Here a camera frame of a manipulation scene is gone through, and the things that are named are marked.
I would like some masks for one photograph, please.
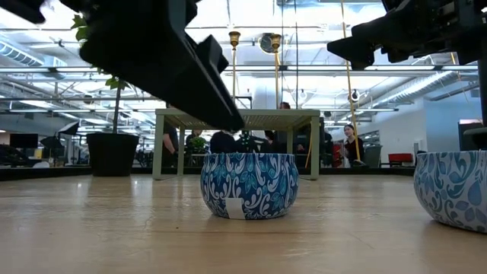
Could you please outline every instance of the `dark hair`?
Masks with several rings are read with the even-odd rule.
[[[264,133],[266,134],[267,138],[269,138],[271,141],[274,141],[275,136],[274,136],[274,132],[272,132],[272,130],[266,130]]]
[[[350,128],[351,130],[355,131],[355,128],[353,127],[352,124],[348,124],[348,125],[343,127],[343,129],[345,129],[345,128]]]
[[[291,105],[288,102],[281,102],[281,107],[286,110],[291,109]]]

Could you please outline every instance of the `potted plant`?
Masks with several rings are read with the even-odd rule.
[[[72,29],[76,29],[76,40],[81,46],[88,38],[88,26],[84,18],[75,15]],[[108,75],[101,68],[98,72]],[[92,133],[86,136],[90,152],[90,166],[94,176],[124,177],[129,176],[132,169],[138,136],[118,133],[120,94],[128,85],[113,76],[105,83],[110,90],[116,89],[115,111],[113,114],[113,130],[111,133]]]
[[[205,154],[206,140],[202,137],[195,137],[189,141],[191,153]]]

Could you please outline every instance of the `black cable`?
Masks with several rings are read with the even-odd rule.
[[[296,110],[298,109],[298,75],[299,75],[299,39],[298,39],[298,8],[296,5],[296,0],[294,0],[294,22],[296,30]]]

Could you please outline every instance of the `blue and white patterned bowl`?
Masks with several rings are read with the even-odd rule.
[[[418,155],[414,189],[426,212],[446,225],[487,233],[487,151]]]
[[[298,195],[294,155],[232,153],[205,156],[203,199],[213,214],[246,220],[288,213]]]

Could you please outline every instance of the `desk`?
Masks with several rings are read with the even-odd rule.
[[[187,129],[214,129],[196,118],[176,109],[156,110],[154,160],[152,177],[162,180],[162,148],[164,122],[180,129],[180,148],[184,148],[184,134]],[[311,124],[311,179],[317,180],[320,171],[320,111],[319,110],[240,110],[245,121],[244,130],[279,130],[288,133],[288,153],[293,151],[294,131]],[[183,175],[184,150],[180,149],[177,162],[177,174]]]

